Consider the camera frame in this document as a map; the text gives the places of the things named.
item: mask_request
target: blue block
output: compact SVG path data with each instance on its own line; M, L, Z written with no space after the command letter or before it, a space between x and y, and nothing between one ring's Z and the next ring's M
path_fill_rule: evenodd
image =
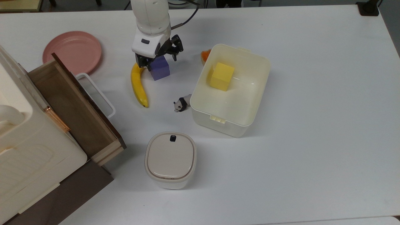
M170 66L164 56L157 57L151 64L151 76L154 80L160 80L170 75Z

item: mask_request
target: yellow cube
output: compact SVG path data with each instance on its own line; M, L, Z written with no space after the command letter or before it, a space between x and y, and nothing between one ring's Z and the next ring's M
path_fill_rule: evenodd
M226 91L234 70L235 68L218 62L214 72L212 73L210 86Z

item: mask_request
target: panda figurine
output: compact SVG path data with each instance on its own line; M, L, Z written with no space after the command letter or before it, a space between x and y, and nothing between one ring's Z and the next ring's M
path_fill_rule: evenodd
M179 98L177 102L174 102L175 112L182 112L185 111L188 106L190 106L190 98L192 94L186 95L183 98Z

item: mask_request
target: plastic storage box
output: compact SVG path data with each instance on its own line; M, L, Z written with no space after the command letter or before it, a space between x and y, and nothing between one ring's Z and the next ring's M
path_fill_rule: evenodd
M188 135L164 132L150 140L144 164L158 186L181 189L193 175L196 159L196 146Z
M235 68L226 92L209 85L218 62ZM194 121L230 136L242 136L256 117L270 68L267 58L247 49L214 46L190 99Z

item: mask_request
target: container lid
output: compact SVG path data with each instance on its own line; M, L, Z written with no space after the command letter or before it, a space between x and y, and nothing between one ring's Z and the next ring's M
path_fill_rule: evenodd
M180 179L193 166L194 145L186 135L161 133L153 137L148 146L147 166L156 177Z

